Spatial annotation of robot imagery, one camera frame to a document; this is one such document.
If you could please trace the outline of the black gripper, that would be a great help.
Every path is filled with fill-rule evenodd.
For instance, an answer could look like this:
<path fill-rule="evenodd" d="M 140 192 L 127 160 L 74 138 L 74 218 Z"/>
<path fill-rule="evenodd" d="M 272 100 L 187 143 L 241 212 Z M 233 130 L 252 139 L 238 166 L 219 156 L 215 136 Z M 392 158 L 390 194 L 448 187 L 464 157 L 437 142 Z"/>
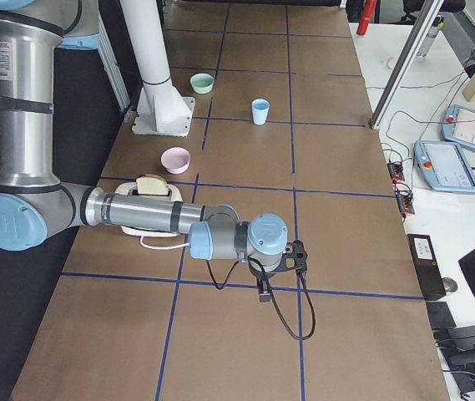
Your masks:
<path fill-rule="evenodd" d="M 276 273 L 282 273 L 283 269 L 277 266 L 274 269 L 268 270 L 265 266 L 260 267 L 255 261 L 248 261 L 250 273 L 256 279 L 256 285 L 258 287 L 259 302 L 269 302 L 271 300 L 270 290 L 265 283 L 266 278 L 273 277 Z"/>

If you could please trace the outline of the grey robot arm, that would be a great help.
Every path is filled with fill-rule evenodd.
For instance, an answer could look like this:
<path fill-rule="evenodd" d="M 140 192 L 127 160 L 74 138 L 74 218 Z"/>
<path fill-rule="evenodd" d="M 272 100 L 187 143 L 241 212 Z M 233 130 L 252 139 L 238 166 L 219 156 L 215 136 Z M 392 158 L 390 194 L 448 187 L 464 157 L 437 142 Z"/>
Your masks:
<path fill-rule="evenodd" d="M 195 259 L 247 262 L 261 301 L 286 265 L 287 227 L 226 205 L 107 193 L 53 173 L 53 56 L 99 45 L 95 1 L 0 1 L 0 248 L 23 251 L 73 226 L 129 226 L 187 236 Z"/>

